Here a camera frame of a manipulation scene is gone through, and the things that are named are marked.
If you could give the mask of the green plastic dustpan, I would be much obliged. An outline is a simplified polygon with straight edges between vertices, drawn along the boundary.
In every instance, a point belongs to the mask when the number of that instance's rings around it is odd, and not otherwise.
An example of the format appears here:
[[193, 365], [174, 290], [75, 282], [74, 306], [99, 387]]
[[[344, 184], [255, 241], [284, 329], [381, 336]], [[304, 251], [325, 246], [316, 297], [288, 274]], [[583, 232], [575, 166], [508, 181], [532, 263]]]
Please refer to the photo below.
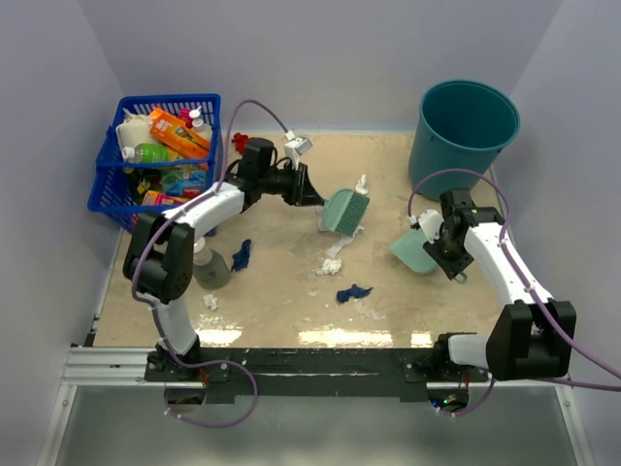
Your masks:
[[[464, 247], [464, 237], [453, 234], [442, 225], [441, 236], [444, 234], [450, 235]], [[411, 228], [409, 232], [390, 246], [390, 251], [415, 274], [429, 275], [434, 270], [441, 270], [441, 268], [423, 249], [426, 242], [427, 240], [421, 230]], [[455, 282], [464, 284], [467, 281]]]

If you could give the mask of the white twisted paper strip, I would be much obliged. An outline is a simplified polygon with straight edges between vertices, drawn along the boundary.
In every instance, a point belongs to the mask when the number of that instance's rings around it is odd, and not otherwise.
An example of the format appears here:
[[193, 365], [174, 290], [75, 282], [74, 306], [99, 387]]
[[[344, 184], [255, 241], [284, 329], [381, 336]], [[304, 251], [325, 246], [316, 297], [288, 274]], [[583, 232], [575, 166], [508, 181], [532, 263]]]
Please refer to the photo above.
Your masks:
[[336, 258], [341, 250], [350, 245], [355, 240], [356, 236], [364, 230], [364, 226], [358, 226], [352, 236], [342, 236], [332, 247], [325, 251], [326, 256], [331, 259]]

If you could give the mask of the white paper wad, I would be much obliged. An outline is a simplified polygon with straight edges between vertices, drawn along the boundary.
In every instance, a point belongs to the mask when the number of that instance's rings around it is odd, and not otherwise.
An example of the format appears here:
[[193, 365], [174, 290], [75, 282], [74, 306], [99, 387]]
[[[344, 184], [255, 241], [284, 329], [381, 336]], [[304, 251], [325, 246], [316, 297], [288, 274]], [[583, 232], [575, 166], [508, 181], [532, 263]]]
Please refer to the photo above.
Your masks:
[[317, 276], [334, 276], [340, 272], [343, 263], [337, 258], [326, 258], [315, 271]]

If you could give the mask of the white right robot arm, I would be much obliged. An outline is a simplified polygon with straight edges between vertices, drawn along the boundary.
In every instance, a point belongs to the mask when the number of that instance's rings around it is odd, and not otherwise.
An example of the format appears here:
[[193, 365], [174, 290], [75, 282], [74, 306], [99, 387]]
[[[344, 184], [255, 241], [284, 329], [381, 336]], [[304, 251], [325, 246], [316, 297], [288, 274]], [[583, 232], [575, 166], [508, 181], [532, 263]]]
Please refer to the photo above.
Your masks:
[[419, 218], [426, 236], [423, 249], [454, 281], [477, 263], [502, 305], [489, 336], [446, 333], [434, 345], [432, 368], [446, 382], [467, 367], [500, 381], [554, 379], [569, 371], [576, 311], [539, 286], [510, 239], [501, 235], [506, 221], [494, 207], [478, 207], [468, 190], [451, 189], [441, 208]]

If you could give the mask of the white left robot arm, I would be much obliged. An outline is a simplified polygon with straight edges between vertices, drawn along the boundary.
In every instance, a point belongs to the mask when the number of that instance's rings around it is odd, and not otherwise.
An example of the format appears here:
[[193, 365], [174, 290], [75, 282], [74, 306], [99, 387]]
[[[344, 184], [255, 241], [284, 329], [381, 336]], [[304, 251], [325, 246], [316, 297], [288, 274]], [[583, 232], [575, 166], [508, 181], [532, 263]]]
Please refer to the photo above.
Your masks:
[[166, 367], [180, 381], [194, 379], [201, 369], [201, 357], [192, 351], [198, 335], [183, 298], [192, 279], [194, 244], [264, 194], [278, 195], [295, 207], [324, 203], [300, 161], [312, 148], [310, 139], [291, 132], [286, 138], [283, 165], [273, 160], [271, 141], [251, 138], [242, 157], [226, 169], [222, 183], [163, 213], [142, 213], [134, 226], [123, 275], [132, 283], [133, 297], [154, 311], [161, 345], [170, 352]]

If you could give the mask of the red paper scrap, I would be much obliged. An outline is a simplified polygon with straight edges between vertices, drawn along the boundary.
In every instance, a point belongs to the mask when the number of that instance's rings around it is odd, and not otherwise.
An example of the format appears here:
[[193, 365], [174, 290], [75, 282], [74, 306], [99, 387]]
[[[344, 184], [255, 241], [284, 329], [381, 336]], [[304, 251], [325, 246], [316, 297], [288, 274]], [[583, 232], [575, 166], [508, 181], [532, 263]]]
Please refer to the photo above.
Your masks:
[[247, 134], [236, 132], [231, 139], [231, 143], [234, 145], [237, 153], [243, 154], [248, 140], [249, 136]]

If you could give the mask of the green hand brush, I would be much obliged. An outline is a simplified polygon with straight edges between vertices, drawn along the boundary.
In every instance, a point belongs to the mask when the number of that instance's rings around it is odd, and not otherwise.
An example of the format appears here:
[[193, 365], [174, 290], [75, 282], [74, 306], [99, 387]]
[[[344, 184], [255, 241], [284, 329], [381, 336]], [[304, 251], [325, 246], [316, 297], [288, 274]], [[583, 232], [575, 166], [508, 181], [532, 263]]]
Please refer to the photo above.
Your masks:
[[369, 204], [367, 195], [351, 188], [338, 189], [324, 205], [323, 222], [330, 232], [351, 234], [360, 225]]

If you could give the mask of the white tissue ball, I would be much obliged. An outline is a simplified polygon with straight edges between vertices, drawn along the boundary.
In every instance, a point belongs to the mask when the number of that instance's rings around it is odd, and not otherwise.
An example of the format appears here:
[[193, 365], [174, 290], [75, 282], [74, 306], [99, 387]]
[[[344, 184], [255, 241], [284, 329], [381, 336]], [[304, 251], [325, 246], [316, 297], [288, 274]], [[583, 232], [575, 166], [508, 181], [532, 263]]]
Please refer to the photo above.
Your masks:
[[367, 195], [369, 193], [369, 189], [367, 186], [367, 176], [365, 174], [363, 174], [358, 182], [356, 183], [356, 186], [354, 187], [354, 190], [356, 193], [361, 194], [361, 195]]

